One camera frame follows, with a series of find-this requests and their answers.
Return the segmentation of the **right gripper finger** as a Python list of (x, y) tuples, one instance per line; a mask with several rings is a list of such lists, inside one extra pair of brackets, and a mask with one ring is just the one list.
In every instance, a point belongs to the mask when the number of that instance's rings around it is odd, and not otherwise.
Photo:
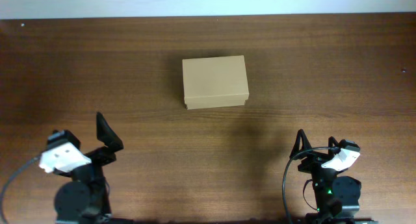
[(290, 153), (289, 158), (293, 160), (299, 160), (307, 156), (307, 150), (312, 149), (309, 140), (303, 129), (298, 130), (294, 146)]
[(328, 138), (328, 154), (333, 158), (336, 154), (339, 153), (339, 142), (333, 137)]

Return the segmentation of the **brown cardboard box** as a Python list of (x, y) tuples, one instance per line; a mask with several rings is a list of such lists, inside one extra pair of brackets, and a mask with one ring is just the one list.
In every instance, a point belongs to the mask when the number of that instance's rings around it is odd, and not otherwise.
[(244, 56), (182, 60), (188, 110), (243, 106), (250, 93)]

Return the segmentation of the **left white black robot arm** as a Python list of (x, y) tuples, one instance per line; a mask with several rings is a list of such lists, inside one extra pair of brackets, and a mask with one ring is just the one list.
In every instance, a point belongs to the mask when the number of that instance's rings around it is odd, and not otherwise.
[(69, 130), (55, 131), (47, 139), (39, 167), (71, 179), (55, 195), (56, 223), (134, 223), (112, 216), (110, 188), (103, 167), (116, 161), (123, 142), (111, 129), (102, 113), (96, 114), (97, 139), (103, 143), (91, 152), (80, 151), (80, 140)]

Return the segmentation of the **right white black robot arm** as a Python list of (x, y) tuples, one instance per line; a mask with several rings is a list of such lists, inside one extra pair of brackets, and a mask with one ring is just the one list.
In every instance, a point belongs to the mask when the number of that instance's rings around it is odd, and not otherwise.
[(299, 160), (298, 171), (311, 175), (306, 182), (312, 184), (316, 202), (315, 212), (306, 214), (302, 223), (376, 223), (371, 218), (355, 218), (360, 209), (361, 182), (339, 175), (354, 164), (360, 151), (355, 142), (338, 142), (333, 136), (328, 138), (328, 146), (312, 147), (304, 130), (300, 129), (282, 178), (282, 198), (288, 221), (293, 222), (285, 196), (287, 173), (291, 163)]

